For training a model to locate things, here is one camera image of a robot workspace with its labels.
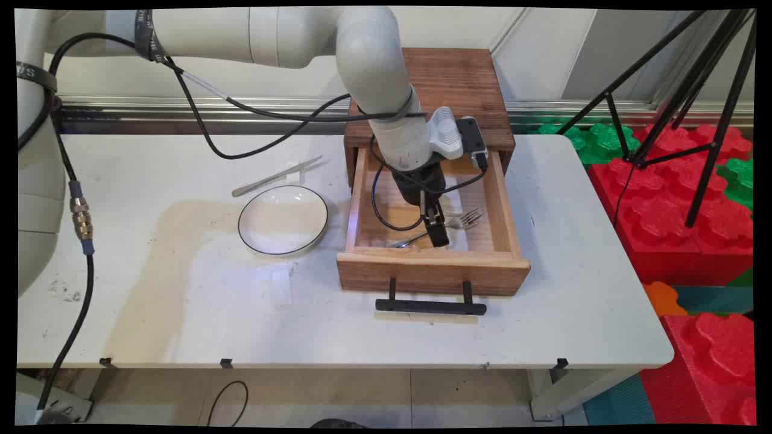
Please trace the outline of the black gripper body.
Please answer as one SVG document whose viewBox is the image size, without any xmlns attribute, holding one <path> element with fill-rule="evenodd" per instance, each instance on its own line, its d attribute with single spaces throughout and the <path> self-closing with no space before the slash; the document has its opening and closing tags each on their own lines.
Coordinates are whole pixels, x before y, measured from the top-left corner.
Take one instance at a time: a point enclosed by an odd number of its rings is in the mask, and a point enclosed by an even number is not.
<svg viewBox="0 0 772 434">
<path fill-rule="evenodd" d="M 413 171 L 392 171 L 392 178 L 403 200 L 419 208 L 438 201 L 447 187 L 440 162 Z"/>
</svg>

